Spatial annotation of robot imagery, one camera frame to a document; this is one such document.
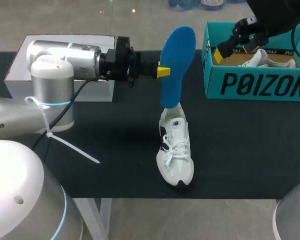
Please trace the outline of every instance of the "white sneaker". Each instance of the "white sneaker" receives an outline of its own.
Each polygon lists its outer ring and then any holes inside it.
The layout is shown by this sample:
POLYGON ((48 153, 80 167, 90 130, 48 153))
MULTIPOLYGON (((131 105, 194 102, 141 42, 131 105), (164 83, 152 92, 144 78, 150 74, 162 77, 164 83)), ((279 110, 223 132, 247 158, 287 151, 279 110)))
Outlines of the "white sneaker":
POLYGON ((263 67, 263 68, 296 68, 296 61, 294 59, 289 60, 286 63, 275 62, 268 58, 268 54, 265 50, 259 49, 251 60, 246 61, 241 67, 263 67))
POLYGON ((164 180, 172 186, 189 185, 194 176, 188 123, 180 103, 164 109, 159 122, 161 147, 156 163, 164 180))

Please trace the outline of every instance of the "white cable tie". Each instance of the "white cable tie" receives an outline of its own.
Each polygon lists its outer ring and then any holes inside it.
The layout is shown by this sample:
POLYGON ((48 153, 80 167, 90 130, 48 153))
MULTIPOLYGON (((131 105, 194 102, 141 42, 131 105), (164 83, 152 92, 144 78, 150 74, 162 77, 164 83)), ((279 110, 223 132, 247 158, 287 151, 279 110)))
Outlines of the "white cable tie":
POLYGON ((52 134, 52 132, 49 132, 49 134, 47 134, 47 137, 48 138, 53 138, 55 140, 58 140, 59 142, 67 145, 68 147, 72 148, 73 150, 77 151, 78 153, 82 154, 83 156, 85 156, 87 159, 90 159, 91 161, 99 164, 100 162, 95 159, 94 157, 90 156, 89 154, 85 153, 84 151, 80 150, 79 148, 77 148, 76 146, 72 145, 71 143, 63 140, 62 138, 58 137, 58 136, 55 136, 52 134))
POLYGON ((68 44, 68 46, 66 47, 66 52, 65 52, 65 56, 64 56, 64 60, 66 61, 66 62, 68 62, 68 52, 69 52, 69 49, 71 48, 71 46, 72 46, 72 42, 71 43, 69 43, 68 44))
POLYGON ((67 145, 68 147, 72 148, 73 150, 77 151, 81 155, 85 156, 87 159, 90 159, 91 161, 93 161, 97 164, 100 163, 97 159, 95 159, 94 157, 92 157, 89 154, 85 153, 84 151, 80 150, 79 148, 77 148, 76 146, 74 146, 71 143, 67 142, 66 140, 63 140, 62 138, 53 135, 53 133, 50 131, 49 122, 48 122, 48 118, 47 118, 47 115, 45 113, 45 110, 43 109, 43 107, 41 106, 39 101, 34 96, 27 96, 24 100, 27 101, 28 99, 31 99, 38 106, 38 108, 40 109, 40 112, 42 114, 43 121, 44 121, 44 124, 45 124, 45 128, 46 128, 46 136, 48 138, 53 138, 53 139, 63 143, 64 145, 67 145))

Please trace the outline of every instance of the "blue insole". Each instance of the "blue insole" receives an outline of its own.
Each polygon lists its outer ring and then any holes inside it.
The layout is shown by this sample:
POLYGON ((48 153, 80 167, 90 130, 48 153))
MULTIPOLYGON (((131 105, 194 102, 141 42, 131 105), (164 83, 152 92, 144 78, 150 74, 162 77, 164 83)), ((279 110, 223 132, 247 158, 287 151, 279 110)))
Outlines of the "blue insole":
POLYGON ((175 108, 181 97, 182 81, 196 51, 196 35, 190 26, 180 26, 166 40, 160 66, 170 68, 170 76, 161 78, 161 105, 175 108))

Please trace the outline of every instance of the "white box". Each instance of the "white box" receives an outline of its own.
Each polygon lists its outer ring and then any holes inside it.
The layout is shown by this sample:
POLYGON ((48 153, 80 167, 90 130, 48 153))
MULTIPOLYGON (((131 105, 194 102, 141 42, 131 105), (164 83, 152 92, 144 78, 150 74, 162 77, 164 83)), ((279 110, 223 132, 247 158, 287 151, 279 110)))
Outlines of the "white box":
MULTIPOLYGON (((116 38, 104 35, 28 35, 25 37, 17 55, 15 56, 4 82, 14 99, 24 99, 32 96, 31 75, 27 68, 26 53, 29 44, 35 40, 48 40, 66 43, 86 44, 99 46, 102 53, 114 49, 116 38)), ((74 80, 74 90, 84 81, 74 80)), ((76 98, 77 102, 111 102, 115 81, 89 82, 76 98)))

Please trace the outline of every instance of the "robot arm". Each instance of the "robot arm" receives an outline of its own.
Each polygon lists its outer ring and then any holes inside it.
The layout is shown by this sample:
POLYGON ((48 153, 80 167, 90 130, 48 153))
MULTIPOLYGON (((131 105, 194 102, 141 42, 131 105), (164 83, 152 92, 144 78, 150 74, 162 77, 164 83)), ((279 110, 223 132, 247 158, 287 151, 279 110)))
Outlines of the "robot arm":
MULTIPOLYGON (((158 62, 141 63, 141 54, 130 47, 129 38, 120 36, 116 48, 107 53, 94 45, 36 40, 28 46, 26 62, 33 96, 44 108, 49 124, 55 122, 70 103, 74 79, 128 81, 133 86, 140 74, 154 78, 167 74, 158 62)), ((71 106, 51 131, 64 131, 73 124, 71 106)), ((43 116, 36 103, 0 98, 0 139, 44 130, 43 116)))
POLYGON ((218 63, 230 57, 238 45, 243 45, 249 54, 266 45, 269 38, 287 33, 300 23, 300 0, 247 0, 247 3, 255 17, 237 22, 229 40, 217 46, 214 57, 218 63))

